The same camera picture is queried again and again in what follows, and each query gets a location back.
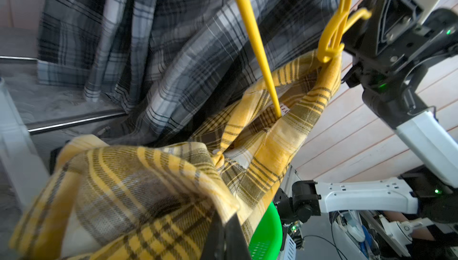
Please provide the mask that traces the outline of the yellow plaid shirt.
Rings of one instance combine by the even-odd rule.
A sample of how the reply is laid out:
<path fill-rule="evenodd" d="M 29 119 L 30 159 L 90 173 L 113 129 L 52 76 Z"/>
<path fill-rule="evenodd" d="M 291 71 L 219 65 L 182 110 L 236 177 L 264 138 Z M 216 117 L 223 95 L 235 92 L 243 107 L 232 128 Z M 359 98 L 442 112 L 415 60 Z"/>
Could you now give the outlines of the yellow plaid shirt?
<path fill-rule="evenodd" d="M 263 81 L 207 118 L 186 142 L 67 143 L 9 241 L 27 260 L 197 260 L 212 220 L 238 220 L 247 244 L 292 159 L 341 84 L 342 57 L 308 52 L 273 72 L 287 112 Z"/>

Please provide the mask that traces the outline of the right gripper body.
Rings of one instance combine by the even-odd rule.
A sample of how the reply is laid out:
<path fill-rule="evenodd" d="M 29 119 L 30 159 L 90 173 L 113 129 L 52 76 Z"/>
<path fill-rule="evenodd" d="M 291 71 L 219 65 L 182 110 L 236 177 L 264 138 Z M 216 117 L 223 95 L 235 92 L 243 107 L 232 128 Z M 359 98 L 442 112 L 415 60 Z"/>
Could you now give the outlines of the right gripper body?
<path fill-rule="evenodd" d="M 458 15 L 450 9 L 436 9 L 422 21 L 427 11 L 419 0 L 363 0 L 358 8 L 372 16 L 343 36 L 345 51 L 353 56 L 343 78 L 350 88 L 395 91 L 420 68 L 458 53 Z"/>

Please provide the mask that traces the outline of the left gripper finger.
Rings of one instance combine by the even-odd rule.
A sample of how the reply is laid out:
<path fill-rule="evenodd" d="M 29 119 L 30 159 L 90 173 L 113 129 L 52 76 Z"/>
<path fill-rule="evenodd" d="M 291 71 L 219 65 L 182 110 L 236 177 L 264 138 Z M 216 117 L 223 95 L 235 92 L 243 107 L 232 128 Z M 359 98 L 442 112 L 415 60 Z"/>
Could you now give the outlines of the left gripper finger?
<path fill-rule="evenodd" d="M 223 224 L 218 212 L 213 215 L 200 259 L 251 259 L 237 214 L 234 214 L 226 224 Z"/>

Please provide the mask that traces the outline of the yellow plastic hanger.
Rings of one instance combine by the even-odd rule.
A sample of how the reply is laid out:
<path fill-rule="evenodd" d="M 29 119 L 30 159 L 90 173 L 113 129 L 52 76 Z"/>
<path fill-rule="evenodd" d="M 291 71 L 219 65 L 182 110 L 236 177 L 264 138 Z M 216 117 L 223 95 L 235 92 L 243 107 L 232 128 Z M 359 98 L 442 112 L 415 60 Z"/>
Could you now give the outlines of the yellow plastic hanger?
<path fill-rule="evenodd" d="M 268 64 L 267 56 L 262 43 L 260 31 L 256 22 L 250 0 L 236 0 L 237 7 L 242 16 L 250 44 L 260 66 L 264 83 L 273 102 L 276 118 L 281 118 L 281 108 L 273 82 L 273 77 Z M 371 18 L 372 13 L 366 8 L 350 13 L 352 0 L 340 0 L 338 9 L 325 27 L 318 43 L 318 59 L 327 63 L 340 55 L 344 50 L 342 37 L 357 21 Z"/>

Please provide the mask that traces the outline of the grey plaid shirt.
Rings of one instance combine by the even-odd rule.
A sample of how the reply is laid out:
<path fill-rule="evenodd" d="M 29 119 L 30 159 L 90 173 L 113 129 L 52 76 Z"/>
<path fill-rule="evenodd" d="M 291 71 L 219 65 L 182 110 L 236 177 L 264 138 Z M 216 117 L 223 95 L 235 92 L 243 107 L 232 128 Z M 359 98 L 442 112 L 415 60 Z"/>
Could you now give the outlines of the grey plaid shirt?
<path fill-rule="evenodd" d="M 45 0 L 37 72 L 124 109 L 98 138 L 158 147 L 186 140 L 262 77 L 235 0 Z"/>

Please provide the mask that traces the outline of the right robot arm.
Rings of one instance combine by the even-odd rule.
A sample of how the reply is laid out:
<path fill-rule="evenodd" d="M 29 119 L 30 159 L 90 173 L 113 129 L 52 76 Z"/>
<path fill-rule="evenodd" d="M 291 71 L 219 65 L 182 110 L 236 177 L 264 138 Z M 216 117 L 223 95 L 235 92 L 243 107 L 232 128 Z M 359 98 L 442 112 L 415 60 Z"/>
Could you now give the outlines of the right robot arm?
<path fill-rule="evenodd" d="M 376 181 L 422 165 L 420 159 L 363 103 L 361 86 L 343 83 L 291 162 L 302 180 Z M 437 109 L 440 125 L 458 137 L 458 59 L 429 69 L 417 93 Z"/>

